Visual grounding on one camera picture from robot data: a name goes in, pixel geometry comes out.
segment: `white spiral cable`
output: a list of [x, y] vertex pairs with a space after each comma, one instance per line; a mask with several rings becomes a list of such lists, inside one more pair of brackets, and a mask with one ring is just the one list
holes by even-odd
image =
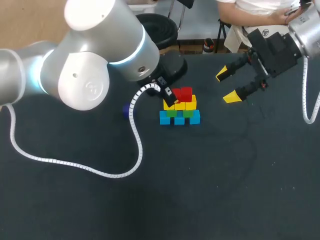
[[303, 119], [307, 124], [313, 124], [316, 120], [319, 107], [320, 107], [320, 92], [316, 99], [312, 116], [309, 119], [307, 113], [307, 75], [308, 75], [308, 58], [303, 57], [303, 82], [302, 82], [302, 113]]
[[79, 163], [74, 163], [74, 162], [69, 162], [69, 161], [62, 161], [62, 160], [57, 160], [57, 159], [52, 159], [52, 158], [42, 158], [42, 157], [33, 156], [33, 155], [29, 154], [29, 153], [26, 153], [16, 143], [16, 139], [15, 139], [16, 113], [15, 113], [15, 110], [14, 110], [13, 106], [10, 104], [10, 105], [7, 105], [6, 107], [9, 109], [10, 115], [11, 115], [10, 140], [11, 140], [12, 146], [14, 147], [14, 149], [18, 153], [20, 153], [21, 155], [25, 156], [26, 158], [29, 158], [29, 159], [32, 159], [32, 160], [36, 160], [36, 161], [39, 161], [39, 162], [71, 166], [71, 167], [75, 167], [75, 168], [79, 168], [79, 169], [83, 169], [83, 170], [89, 171], [91, 173], [100, 175], [100, 176], [105, 177], [105, 178], [120, 179], [120, 178], [127, 177], [127, 176], [133, 174], [138, 169], [138, 167], [141, 164], [142, 157], [143, 157], [142, 143], [141, 143], [141, 139], [140, 139], [139, 133], [137, 131], [135, 120], [134, 120], [134, 108], [135, 108], [135, 105], [136, 105], [136, 102], [137, 102], [138, 98], [147, 89], [155, 89], [157, 92], [160, 92], [160, 90], [161, 90], [160, 87], [157, 84], [149, 83], [149, 84], [146, 84], [145, 86], [141, 87], [140, 90], [134, 95], [133, 99], [131, 100], [130, 108], [129, 108], [129, 121], [130, 121], [130, 125], [131, 125], [132, 131], [133, 131], [133, 134], [134, 134], [134, 137], [136, 139], [137, 146], [138, 146], [138, 159], [137, 159], [136, 164], [134, 165], [134, 167], [132, 169], [130, 169], [129, 171], [125, 172], [125, 173], [122, 173], [122, 174], [109, 174], [109, 173], [105, 173], [105, 172], [93, 169], [92, 167], [85, 166], [85, 165], [82, 165], [82, 164], [79, 164]]

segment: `red block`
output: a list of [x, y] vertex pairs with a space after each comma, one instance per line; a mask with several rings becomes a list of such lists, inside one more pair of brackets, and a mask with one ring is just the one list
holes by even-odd
[[192, 87], [181, 88], [181, 102], [191, 103], [192, 102]]
[[176, 99], [179, 100], [179, 103], [180, 103], [181, 102], [181, 90], [180, 90], [180, 88], [173, 88], [172, 92], [175, 95]]

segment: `white shirt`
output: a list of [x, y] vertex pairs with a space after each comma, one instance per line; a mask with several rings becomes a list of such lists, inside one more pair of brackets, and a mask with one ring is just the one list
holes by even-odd
[[[276, 10], [294, 8], [300, 6], [300, 0], [217, 0], [222, 3], [235, 3], [235, 6], [240, 10], [243, 10], [253, 15], [270, 15]], [[275, 32], [280, 34], [286, 34], [289, 30], [284, 25], [274, 26], [260, 26], [260, 27], [245, 27], [248, 33], [251, 33], [255, 29], [259, 29], [264, 38], [268, 38]], [[228, 35], [224, 41], [226, 46], [232, 53], [236, 53], [239, 46], [243, 42], [248, 47], [252, 47], [251, 43], [244, 36], [242, 26], [232, 25], [228, 32]]]
[[271, 14], [276, 10], [298, 7], [300, 0], [217, 0], [222, 3], [235, 3], [239, 9], [255, 15]]

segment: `yellow block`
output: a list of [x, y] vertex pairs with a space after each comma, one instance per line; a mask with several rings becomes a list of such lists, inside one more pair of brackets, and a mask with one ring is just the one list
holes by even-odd
[[185, 102], [180, 102], [180, 103], [176, 103], [174, 105], [174, 110], [186, 110], [186, 103]]
[[175, 110], [175, 105], [172, 105], [171, 107], [168, 107], [167, 103], [165, 100], [163, 100], [163, 110]]
[[236, 90], [233, 90], [228, 95], [223, 97], [223, 100], [227, 103], [235, 103], [235, 102], [242, 102], [241, 98], [238, 96]]
[[196, 109], [197, 109], [196, 95], [192, 95], [192, 102], [185, 103], [185, 110], [196, 110]]
[[226, 65], [224, 65], [224, 67], [221, 69], [221, 71], [215, 76], [215, 78], [220, 82], [220, 80], [219, 80], [219, 78], [218, 78], [218, 76], [220, 75], [220, 74], [223, 74], [225, 71], [227, 71], [228, 69], [227, 69], [227, 66]]

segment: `blue block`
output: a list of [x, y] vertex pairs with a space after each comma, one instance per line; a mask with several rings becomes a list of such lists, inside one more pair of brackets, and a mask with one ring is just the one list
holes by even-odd
[[200, 124], [200, 111], [194, 110], [193, 117], [190, 117], [190, 125]]
[[[129, 118], [129, 109], [130, 109], [130, 103], [126, 103], [123, 107], [122, 107], [122, 114], [123, 117], [125, 119]], [[136, 110], [133, 110], [133, 115], [136, 116]]]
[[178, 111], [177, 117], [174, 118], [174, 125], [185, 125], [185, 118], [182, 111]]
[[167, 117], [167, 111], [160, 111], [160, 125], [170, 125], [170, 117]]

